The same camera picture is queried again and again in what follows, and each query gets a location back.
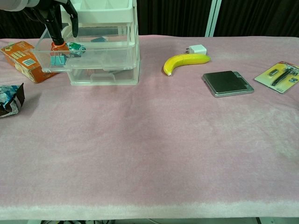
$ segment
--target floor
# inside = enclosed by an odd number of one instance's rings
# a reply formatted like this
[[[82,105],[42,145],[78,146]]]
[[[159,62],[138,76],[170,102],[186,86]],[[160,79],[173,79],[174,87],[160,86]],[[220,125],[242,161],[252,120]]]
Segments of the floor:
[[[299,224],[299,218],[260,218],[261,224]],[[27,224],[25,220],[0,221],[0,224]],[[30,221],[28,224],[39,224]],[[116,224],[259,224],[256,218],[125,219]]]

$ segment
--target black curtain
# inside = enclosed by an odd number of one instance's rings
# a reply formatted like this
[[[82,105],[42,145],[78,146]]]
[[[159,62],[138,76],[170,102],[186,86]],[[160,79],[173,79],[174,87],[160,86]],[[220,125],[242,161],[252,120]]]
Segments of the black curtain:
[[[212,0],[137,0],[139,34],[204,36]],[[45,26],[0,10],[0,38],[39,38]],[[297,36],[299,0],[222,0],[214,36]]]
[[[212,0],[137,0],[139,34],[204,36]],[[0,10],[0,38],[39,38],[45,26]]]
[[[222,0],[214,36],[299,37],[299,0]]]
[[[23,12],[0,10],[0,38],[40,38],[45,25],[30,20]]]
[[[139,34],[205,36],[212,0],[137,0]]]

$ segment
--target blister package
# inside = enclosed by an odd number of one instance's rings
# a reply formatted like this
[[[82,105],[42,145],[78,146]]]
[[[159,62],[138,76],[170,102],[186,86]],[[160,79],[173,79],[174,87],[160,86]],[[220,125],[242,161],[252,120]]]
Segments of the blister package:
[[[255,77],[254,80],[277,92],[285,93],[299,81],[299,67],[281,61]]]

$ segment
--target banana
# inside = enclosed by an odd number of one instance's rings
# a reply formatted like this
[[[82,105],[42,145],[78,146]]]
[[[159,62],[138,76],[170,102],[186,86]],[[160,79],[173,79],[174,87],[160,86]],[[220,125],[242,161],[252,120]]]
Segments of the banana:
[[[210,60],[211,58],[209,56],[203,54],[175,55],[165,62],[163,70],[166,75],[171,76],[172,71],[178,66],[187,64],[204,64]]]

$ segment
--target blue object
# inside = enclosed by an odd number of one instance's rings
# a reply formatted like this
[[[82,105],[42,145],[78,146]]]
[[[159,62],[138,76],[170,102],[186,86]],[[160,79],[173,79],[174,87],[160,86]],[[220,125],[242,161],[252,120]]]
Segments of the blue object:
[[[19,87],[19,85],[0,86],[0,104],[3,105],[4,109],[6,104],[14,97]]]
[[[84,45],[75,42],[68,42],[66,45],[70,50],[71,57],[81,57],[85,53],[86,47]]]
[[[66,62],[66,56],[60,55],[60,56],[51,56],[50,57],[51,65],[65,65]]]
[[[106,42],[106,41],[107,40],[102,36],[91,40],[91,42]]]

